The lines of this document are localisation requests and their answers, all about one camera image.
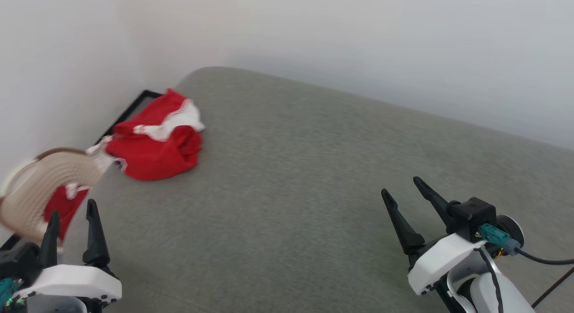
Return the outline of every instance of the white wall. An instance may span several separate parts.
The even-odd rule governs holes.
[[[0,180],[49,148],[91,146],[143,90],[115,9],[0,0]]]
[[[120,0],[148,87],[260,70],[574,148],[574,0]]]

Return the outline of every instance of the gray carpet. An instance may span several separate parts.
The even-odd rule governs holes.
[[[413,176],[496,205],[526,251],[574,257],[572,151],[245,70],[205,68],[176,90],[207,126],[198,166],[157,182],[111,168],[91,193],[123,284],[108,313],[445,312],[409,288],[381,200],[387,188],[427,240],[443,234]],[[86,246],[80,211],[66,262]],[[529,302],[568,269],[496,263]],[[571,311],[573,290],[537,311]]]

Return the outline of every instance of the brown cable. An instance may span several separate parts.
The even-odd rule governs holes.
[[[532,308],[537,307],[537,305],[540,304],[541,301],[543,301],[554,289],[556,289],[556,287],[562,284],[562,282],[564,282],[564,280],[566,280],[568,276],[572,275],[572,273],[574,273],[574,267],[570,268],[570,270],[568,270],[568,272],[564,274],[564,276],[562,276],[559,280],[557,280],[553,286],[550,286],[550,288],[548,288],[546,292],[540,295],[540,297],[533,303]]]

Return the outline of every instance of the robotic arm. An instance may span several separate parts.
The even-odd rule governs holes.
[[[506,313],[533,313],[493,261],[524,245],[519,225],[510,217],[497,216],[493,205],[476,197],[464,203],[447,202],[421,178],[413,180],[447,232],[425,242],[400,214],[389,192],[382,190],[396,235],[409,258],[408,281],[413,291],[418,295],[436,291],[450,313],[502,313],[503,305]]]
[[[84,266],[57,264],[60,215],[52,213],[42,244],[27,242],[0,252],[2,312],[71,311],[100,313],[121,299],[122,283],[108,267],[109,252],[98,206],[88,200],[88,248]]]

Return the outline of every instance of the red cloth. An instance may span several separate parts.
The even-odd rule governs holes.
[[[82,204],[82,201],[88,195],[88,190],[78,191],[76,197],[71,200],[68,200],[68,196],[66,195],[66,186],[61,186],[57,188],[52,195],[51,199],[48,201],[48,204],[43,209],[43,219],[46,222],[50,221],[50,216],[52,215],[52,211],[58,210],[60,213],[60,239],[64,240],[66,236],[66,231],[68,231],[68,227],[70,226],[70,222],[74,217],[74,214]]]
[[[173,129],[166,141],[156,141],[135,127],[161,125],[166,117],[184,106],[186,98],[174,90],[156,98],[130,121],[113,128],[113,138],[106,146],[106,153],[120,158],[122,170],[137,180],[170,178],[197,164],[201,149],[201,135],[192,126],[182,125]]]

